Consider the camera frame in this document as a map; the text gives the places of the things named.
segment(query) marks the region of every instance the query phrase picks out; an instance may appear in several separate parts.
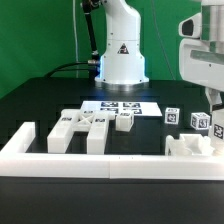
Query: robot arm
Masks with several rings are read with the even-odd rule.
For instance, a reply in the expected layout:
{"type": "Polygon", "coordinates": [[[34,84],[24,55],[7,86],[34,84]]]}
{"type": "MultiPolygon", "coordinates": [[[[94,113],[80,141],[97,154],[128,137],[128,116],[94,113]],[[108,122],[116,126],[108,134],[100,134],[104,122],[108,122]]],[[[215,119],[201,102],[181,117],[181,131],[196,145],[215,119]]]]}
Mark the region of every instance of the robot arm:
{"type": "Polygon", "coordinates": [[[184,80],[206,87],[212,106],[224,91],[224,0],[202,0],[201,13],[184,20],[179,34],[180,73],[184,80]]]}
{"type": "MultiPolygon", "coordinates": [[[[96,85],[112,90],[131,90],[148,83],[149,79],[145,77],[145,59],[140,53],[139,13],[125,0],[84,0],[86,18],[101,4],[107,19],[107,48],[100,60],[100,74],[95,79],[96,85]]],[[[90,24],[89,33],[94,53],[96,45],[91,35],[91,21],[87,23],[90,24]]]]}

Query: table surface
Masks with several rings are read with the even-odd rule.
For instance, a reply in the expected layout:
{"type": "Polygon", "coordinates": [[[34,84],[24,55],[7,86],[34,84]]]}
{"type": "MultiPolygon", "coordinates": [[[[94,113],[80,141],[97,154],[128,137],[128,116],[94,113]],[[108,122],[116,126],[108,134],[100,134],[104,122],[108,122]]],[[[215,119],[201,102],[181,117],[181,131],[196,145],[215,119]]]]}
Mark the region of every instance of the table surface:
{"type": "MultiPolygon", "coordinates": [[[[165,137],[201,133],[190,127],[192,112],[208,113],[204,88],[183,81],[151,81],[133,92],[97,89],[88,79],[34,78],[0,100],[0,146],[24,121],[35,121],[37,138],[28,152],[47,153],[46,137],[61,110],[84,100],[157,102],[180,108],[178,125],[163,117],[135,117],[130,133],[110,122],[106,154],[163,155],[165,137]]],[[[86,134],[76,133],[66,153],[86,153],[86,134]]],[[[224,182],[0,178],[1,223],[223,223],[224,182]]]]}

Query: white wall piece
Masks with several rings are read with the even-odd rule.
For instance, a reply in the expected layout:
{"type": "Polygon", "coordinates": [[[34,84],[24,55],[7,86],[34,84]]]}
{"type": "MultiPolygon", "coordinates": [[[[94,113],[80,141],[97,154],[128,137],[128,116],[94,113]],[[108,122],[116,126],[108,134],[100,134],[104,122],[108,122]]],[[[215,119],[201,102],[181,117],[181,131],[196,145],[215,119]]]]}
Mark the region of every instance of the white wall piece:
{"type": "Polygon", "coordinates": [[[103,155],[109,127],[109,113],[97,112],[87,136],[87,154],[103,155]]]}
{"type": "Polygon", "coordinates": [[[35,122],[24,122],[0,153],[24,153],[27,151],[35,137],[35,122]]]}
{"type": "Polygon", "coordinates": [[[166,124],[178,124],[180,117],[179,108],[166,108],[165,111],[165,123],[166,124]]]}
{"type": "Polygon", "coordinates": [[[0,176],[110,178],[109,157],[15,153],[0,154],[0,176]]]}
{"type": "Polygon", "coordinates": [[[191,127],[195,130],[207,130],[210,126],[210,116],[203,112],[191,113],[191,127]]]}
{"type": "Polygon", "coordinates": [[[67,109],[47,137],[49,153],[65,153],[73,136],[73,125],[78,122],[79,110],[67,109]]]}
{"type": "Polygon", "coordinates": [[[126,110],[116,117],[116,131],[129,132],[134,124],[134,111],[126,110]]]}
{"type": "Polygon", "coordinates": [[[224,160],[208,156],[120,156],[111,159],[110,178],[223,180],[224,160]]]}

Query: green screen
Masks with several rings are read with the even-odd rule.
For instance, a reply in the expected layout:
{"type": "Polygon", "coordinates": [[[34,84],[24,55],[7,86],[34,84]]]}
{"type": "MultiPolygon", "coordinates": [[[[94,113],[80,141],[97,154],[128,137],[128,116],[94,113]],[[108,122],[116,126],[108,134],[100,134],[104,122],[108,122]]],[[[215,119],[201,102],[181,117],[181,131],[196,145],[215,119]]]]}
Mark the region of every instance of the green screen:
{"type": "MultiPolygon", "coordinates": [[[[141,53],[150,79],[180,80],[178,24],[200,11],[190,0],[126,0],[139,11],[141,53]]],[[[72,0],[0,0],[0,97],[29,78],[42,77],[53,68],[76,61],[72,0]]],[[[78,56],[91,58],[81,0],[76,0],[78,56]]],[[[97,46],[106,46],[103,7],[92,12],[97,46]]],[[[81,72],[79,77],[87,77],[81,72]]]]}

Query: white foam block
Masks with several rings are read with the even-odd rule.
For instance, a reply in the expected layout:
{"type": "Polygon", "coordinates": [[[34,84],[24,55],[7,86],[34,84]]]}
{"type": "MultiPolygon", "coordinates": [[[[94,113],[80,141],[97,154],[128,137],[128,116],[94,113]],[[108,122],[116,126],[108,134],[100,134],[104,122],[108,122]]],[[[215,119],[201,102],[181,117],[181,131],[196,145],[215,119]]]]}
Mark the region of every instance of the white foam block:
{"type": "Polygon", "coordinates": [[[24,122],[0,153],[24,153],[35,137],[35,123],[24,122]]]}
{"type": "Polygon", "coordinates": [[[47,137],[48,153],[65,153],[73,136],[73,125],[78,122],[79,110],[63,110],[61,117],[47,137]]]}

